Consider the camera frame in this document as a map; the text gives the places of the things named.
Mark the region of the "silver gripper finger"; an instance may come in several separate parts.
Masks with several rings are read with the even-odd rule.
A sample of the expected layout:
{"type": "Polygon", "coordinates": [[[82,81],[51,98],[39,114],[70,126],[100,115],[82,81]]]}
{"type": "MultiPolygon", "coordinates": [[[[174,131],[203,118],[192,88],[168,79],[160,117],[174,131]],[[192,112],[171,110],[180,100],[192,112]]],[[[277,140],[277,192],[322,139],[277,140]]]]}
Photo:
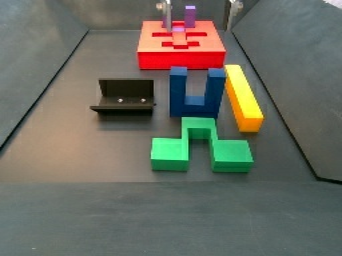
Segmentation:
{"type": "Polygon", "coordinates": [[[229,9],[229,20],[227,20],[227,30],[231,30],[234,17],[243,9],[243,0],[229,0],[230,9],[229,9]]]}
{"type": "Polygon", "coordinates": [[[167,29],[167,31],[171,31],[172,30],[171,0],[160,0],[160,2],[156,4],[156,9],[160,10],[163,13],[163,27],[167,29]]]}

